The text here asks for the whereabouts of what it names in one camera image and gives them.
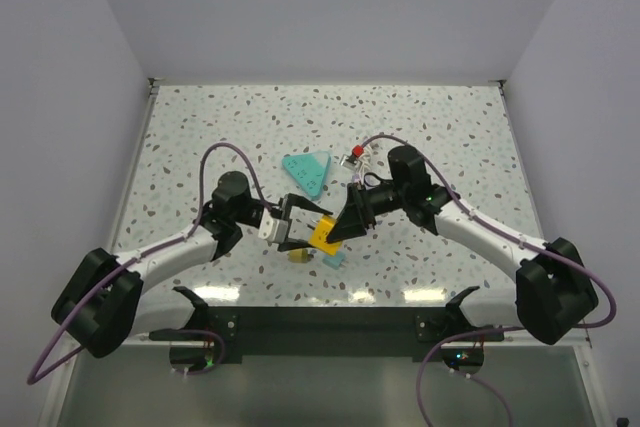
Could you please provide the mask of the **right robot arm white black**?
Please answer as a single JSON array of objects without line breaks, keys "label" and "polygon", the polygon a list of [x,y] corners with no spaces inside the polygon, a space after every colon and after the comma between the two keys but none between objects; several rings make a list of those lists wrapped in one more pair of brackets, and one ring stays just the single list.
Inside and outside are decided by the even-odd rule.
[{"label": "right robot arm white black", "polygon": [[575,246],[562,238],[531,238],[473,209],[432,181],[424,157],[412,146],[388,152],[390,176],[374,187],[351,183],[347,200],[326,239],[362,237],[377,217],[403,211],[415,226],[456,242],[497,267],[513,283],[502,292],[473,286],[452,298],[448,333],[469,339],[480,328],[516,327],[553,345],[595,310],[599,300]]}]

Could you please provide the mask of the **yellow cube socket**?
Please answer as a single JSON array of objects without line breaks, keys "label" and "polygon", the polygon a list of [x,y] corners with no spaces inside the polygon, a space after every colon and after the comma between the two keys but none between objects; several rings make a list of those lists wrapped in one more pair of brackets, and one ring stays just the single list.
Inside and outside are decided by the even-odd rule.
[{"label": "yellow cube socket", "polygon": [[316,223],[308,243],[311,247],[328,255],[335,255],[340,249],[341,242],[330,243],[328,235],[335,226],[336,220],[330,216],[322,216]]}]

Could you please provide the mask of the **teal triangular socket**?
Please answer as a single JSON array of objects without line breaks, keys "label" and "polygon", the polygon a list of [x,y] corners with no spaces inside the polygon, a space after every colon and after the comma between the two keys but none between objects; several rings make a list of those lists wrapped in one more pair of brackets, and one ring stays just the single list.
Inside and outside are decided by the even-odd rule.
[{"label": "teal triangular socket", "polygon": [[289,155],[282,159],[282,167],[311,199],[321,197],[331,165],[327,151]]}]

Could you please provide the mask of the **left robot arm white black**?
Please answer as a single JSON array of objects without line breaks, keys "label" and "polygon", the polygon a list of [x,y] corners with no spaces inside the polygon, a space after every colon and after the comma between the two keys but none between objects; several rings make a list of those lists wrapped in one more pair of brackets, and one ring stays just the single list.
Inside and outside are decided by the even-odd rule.
[{"label": "left robot arm white black", "polygon": [[168,328],[196,339],[207,327],[203,310],[184,305],[155,313],[142,305],[142,297],[169,278],[228,254],[241,240],[243,226],[256,228],[259,239],[281,252],[308,247],[308,242],[289,235],[293,208],[324,211],[292,193],[276,204],[262,203],[252,197],[245,174],[227,172],[194,226],[143,249],[89,252],[54,303],[51,317],[96,358],[111,354],[138,333]]}]

